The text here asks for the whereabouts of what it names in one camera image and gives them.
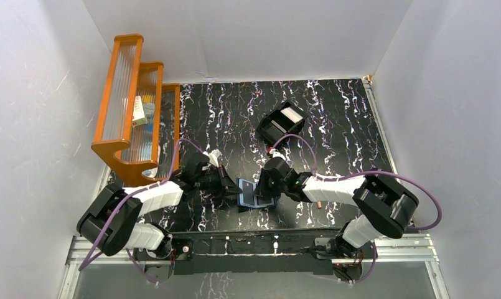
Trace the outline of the blue leather card holder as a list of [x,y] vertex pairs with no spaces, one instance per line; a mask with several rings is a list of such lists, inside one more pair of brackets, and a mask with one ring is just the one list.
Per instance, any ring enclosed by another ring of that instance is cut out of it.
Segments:
[[272,198],[258,196],[255,193],[257,185],[255,182],[237,178],[236,183],[242,190],[242,193],[236,197],[236,204],[240,210],[275,208],[281,198],[280,196]]

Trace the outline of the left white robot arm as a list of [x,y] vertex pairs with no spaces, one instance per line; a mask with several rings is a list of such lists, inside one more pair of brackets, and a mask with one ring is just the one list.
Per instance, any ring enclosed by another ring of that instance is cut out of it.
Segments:
[[107,185],[77,224],[77,232],[106,256],[123,249],[144,249],[157,259],[173,251],[172,234],[139,217],[192,199],[199,191],[215,199],[234,199],[241,188],[219,162],[220,152],[194,153],[169,179],[141,187]]

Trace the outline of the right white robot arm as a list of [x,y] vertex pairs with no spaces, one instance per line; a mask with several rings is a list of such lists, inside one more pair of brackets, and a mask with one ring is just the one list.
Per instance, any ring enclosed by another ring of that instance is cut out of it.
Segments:
[[259,199],[285,195],[296,202],[337,202],[357,207],[361,216],[349,221],[336,238],[337,251],[352,258],[380,236],[404,234],[418,198],[392,175],[374,169],[354,177],[298,173],[280,157],[271,158],[260,173],[254,194]]

